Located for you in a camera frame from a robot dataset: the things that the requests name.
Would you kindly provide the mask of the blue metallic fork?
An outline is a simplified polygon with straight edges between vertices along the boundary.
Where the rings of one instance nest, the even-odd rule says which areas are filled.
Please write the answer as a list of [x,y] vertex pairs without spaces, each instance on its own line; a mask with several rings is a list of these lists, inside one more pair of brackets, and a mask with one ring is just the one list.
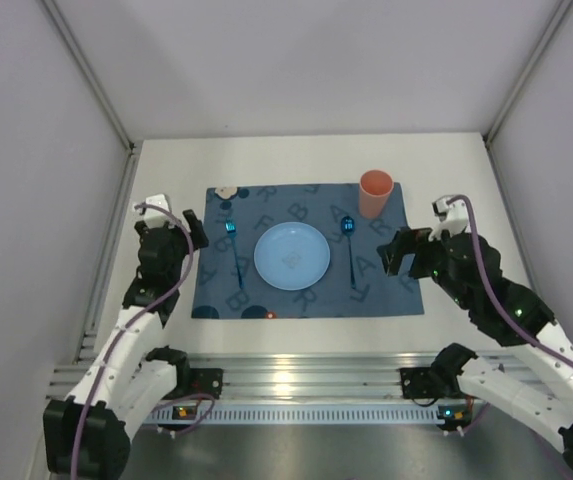
[[242,275],[242,271],[241,271],[241,266],[240,266],[240,262],[239,262],[239,254],[238,254],[237,244],[236,244],[237,228],[236,228],[236,224],[232,218],[226,219],[225,229],[226,229],[228,238],[230,239],[232,250],[233,250],[238,286],[241,290],[243,290],[244,289],[244,279],[243,279],[243,275]]

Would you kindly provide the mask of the blue letter placemat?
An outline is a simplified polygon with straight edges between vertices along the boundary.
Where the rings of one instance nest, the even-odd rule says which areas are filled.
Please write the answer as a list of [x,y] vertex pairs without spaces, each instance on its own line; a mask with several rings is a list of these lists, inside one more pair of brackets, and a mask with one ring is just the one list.
[[350,183],[211,187],[192,315],[196,319],[397,317],[424,312],[405,258],[386,275],[377,253],[407,217],[401,185],[383,212],[358,211]]

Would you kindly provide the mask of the blue metallic spoon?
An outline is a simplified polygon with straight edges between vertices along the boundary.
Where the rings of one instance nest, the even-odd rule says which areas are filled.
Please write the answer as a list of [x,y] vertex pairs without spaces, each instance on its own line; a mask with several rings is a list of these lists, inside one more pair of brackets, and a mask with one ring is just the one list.
[[357,288],[355,269],[353,262],[353,250],[352,250],[352,235],[355,233],[355,221],[354,219],[346,215],[341,219],[341,232],[346,237],[348,245],[348,258],[349,258],[349,274],[350,274],[350,285],[353,290]]

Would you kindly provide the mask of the pink plastic cup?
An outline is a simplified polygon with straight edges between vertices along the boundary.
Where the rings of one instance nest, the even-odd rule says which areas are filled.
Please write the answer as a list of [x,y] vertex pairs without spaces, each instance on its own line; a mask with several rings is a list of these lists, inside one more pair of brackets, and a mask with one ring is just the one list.
[[391,176],[381,170],[365,172],[359,181],[359,213],[366,219],[378,217],[394,189]]

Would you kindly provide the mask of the light blue plate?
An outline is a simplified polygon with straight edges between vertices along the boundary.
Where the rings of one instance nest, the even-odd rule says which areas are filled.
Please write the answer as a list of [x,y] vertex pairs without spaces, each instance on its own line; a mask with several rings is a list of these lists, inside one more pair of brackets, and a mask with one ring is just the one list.
[[326,238],[302,222],[283,222],[266,230],[254,249],[260,278],[278,290],[299,291],[318,283],[330,266]]

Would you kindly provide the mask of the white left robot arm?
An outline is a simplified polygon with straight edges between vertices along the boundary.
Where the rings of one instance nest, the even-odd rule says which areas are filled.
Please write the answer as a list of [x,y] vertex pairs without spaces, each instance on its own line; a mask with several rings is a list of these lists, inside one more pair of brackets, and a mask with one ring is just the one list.
[[199,390],[187,353],[164,342],[167,322],[192,269],[208,246],[192,210],[177,218],[167,207],[137,205],[139,265],[111,333],[81,380],[43,412],[49,472],[72,479],[118,479],[132,439],[147,417],[176,402],[206,402],[194,420],[211,416],[220,391]]

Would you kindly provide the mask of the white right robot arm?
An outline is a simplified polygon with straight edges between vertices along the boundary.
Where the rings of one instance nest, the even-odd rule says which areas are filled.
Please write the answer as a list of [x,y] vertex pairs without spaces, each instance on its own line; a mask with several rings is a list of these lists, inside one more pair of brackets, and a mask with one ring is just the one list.
[[401,229],[386,258],[396,273],[413,260],[413,279],[433,280],[472,325],[523,362],[545,384],[543,394],[453,343],[428,369],[440,397],[471,396],[521,422],[559,452],[573,471],[573,344],[552,310],[532,290],[506,278],[501,255],[476,232]]

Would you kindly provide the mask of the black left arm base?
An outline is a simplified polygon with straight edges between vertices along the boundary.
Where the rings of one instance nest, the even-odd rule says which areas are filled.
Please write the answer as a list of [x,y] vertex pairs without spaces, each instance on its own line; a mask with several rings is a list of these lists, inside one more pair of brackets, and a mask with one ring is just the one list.
[[223,374],[224,371],[219,368],[192,368],[180,385],[163,399],[177,400],[193,394],[207,394],[219,399],[223,388]]

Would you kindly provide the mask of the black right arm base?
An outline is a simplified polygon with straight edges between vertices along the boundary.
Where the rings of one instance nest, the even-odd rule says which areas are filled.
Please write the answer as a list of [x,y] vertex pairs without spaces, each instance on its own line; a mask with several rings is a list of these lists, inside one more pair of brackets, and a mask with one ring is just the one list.
[[445,399],[472,401],[476,397],[464,393],[458,383],[463,373],[462,367],[401,368],[402,397],[422,407],[432,406]]

